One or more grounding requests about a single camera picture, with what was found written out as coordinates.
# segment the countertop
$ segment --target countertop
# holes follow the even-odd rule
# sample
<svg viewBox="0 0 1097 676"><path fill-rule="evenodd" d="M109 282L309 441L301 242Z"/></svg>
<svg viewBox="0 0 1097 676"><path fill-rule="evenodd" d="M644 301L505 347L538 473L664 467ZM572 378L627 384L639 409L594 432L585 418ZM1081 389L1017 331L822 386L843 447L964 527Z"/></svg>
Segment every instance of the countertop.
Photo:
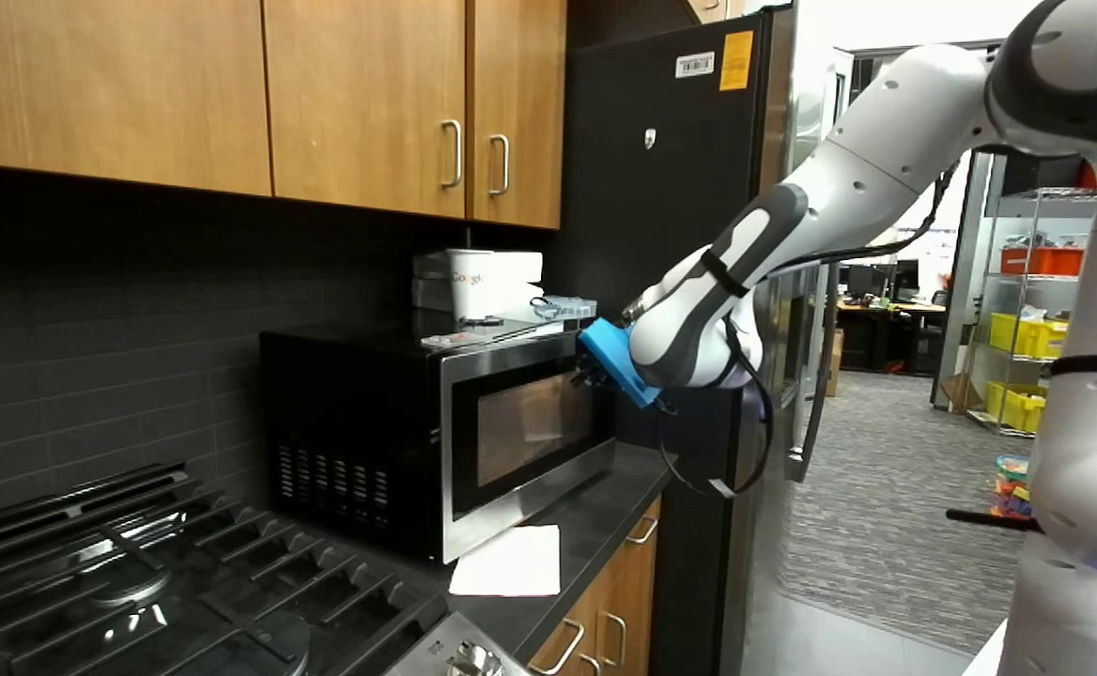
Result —
<svg viewBox="0 0 1097 676"><path fill-rule="evenodd" d="M612 443L612 470L572 493L564 503L534 520L534 527L560 527L560 595L555 596L450 596L448 581L455 566L428 566L404 557L359 546L369 561L404 571L408 577L448 596L448 610L470 616L513 659L531 661L553 636L560 616L597 577L604 561L635 528L639 515L670 483L660 450Z"/></svg>

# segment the microwave window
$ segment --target microwave window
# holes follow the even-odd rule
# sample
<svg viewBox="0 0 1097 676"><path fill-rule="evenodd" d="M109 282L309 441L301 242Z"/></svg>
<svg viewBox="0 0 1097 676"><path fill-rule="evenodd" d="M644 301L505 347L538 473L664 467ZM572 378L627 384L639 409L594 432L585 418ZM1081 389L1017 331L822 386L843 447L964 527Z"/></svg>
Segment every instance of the microwave window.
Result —
<svg viewBox="0 0 1097 676"><path fill-rule="evenodd" d="M589 389L572 386L567 374L478 397L478 483L505 481L524 467L572 447L589 424Z"/></svg>

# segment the drawer handle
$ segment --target drawer handle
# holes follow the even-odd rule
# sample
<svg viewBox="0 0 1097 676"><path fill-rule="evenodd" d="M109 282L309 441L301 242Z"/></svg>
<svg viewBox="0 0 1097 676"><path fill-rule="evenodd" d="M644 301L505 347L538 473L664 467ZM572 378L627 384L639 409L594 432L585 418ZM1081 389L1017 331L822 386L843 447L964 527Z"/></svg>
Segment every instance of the drawer handle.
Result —
<svg viewBox="0 0 1097 676"><path fill-rule="evenodd" d="M490 134L491 145L500 145L500 184L490 188L490 197L513 190L513 134Z"/></svg>
<svg viewBox="0 0 1097 676"><path fill-rule="evenodd" d="M455 188L468 175L468 125L445 122L441 132L450 134L450 175L441 188Z"/></svg>
<svg viewBox="0 0 1097 676"><path fill-rule="evenodd" d="M603 614L603 619L609 619L609 624L618 624L619 629L619 659L612 661L612 659L603 659L609 667L618 667L618 672L624 672L624 661L627 661L627 619L624 616L618 616L618 614Z"/></svg>
<svg viewBox="0 0 1097 676"><path fill-rule="evenodd" d="M564 619L560 629L577 630L577 640L572 640L572 646L560 651L553 667L534 665L534 672L540 672L540 676L555 676L579 654L579 646L585 640L585 629L579 619Z"/></svg>
<svg viewBox="0 0 1097 676"><path fill-rule="evenodd" d="M597 665L589 654L579 654L579 661L585 661L585 665L589 665L589 672L594 672L594 676L603 676L603 665Z"/></svg>
<svg viewBox="0 0 1097 676"><path fill-rule="evenodd" d="M647 532L639 532L639 536L627 536L627 546L632 546L632 547L644 547L644 546L649 546L649 541L653 541L653 532L657 532L657 527L660 527L660 520L653 520L653 522L647 527Z"/></svg>

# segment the black backsplash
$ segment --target black backsplash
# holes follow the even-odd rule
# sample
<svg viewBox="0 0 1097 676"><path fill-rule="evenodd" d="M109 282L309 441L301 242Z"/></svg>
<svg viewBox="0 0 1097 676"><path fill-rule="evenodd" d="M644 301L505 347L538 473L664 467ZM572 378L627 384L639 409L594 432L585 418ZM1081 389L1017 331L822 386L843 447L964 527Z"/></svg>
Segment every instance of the black backsplash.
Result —
<svg viewBox="0 0 1097 676"><path fill-rule="evenodd" d="M265 495L256 334L394 319L445 244L460 220L0 172L0 503L161 457Z"/></svg>

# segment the black microwave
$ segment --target black microwave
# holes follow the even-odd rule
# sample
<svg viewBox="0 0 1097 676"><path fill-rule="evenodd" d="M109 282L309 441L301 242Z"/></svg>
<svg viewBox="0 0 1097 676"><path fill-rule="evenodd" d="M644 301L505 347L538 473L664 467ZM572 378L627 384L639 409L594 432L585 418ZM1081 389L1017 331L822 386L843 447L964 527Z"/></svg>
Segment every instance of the black microwave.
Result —
<svg viewBox="0 0 1097 676"><path fill-rule="evenodd" d="M428 351L413 334L265 334L272 501L450 563L609 470L612 394L577 331Z"/></svg>

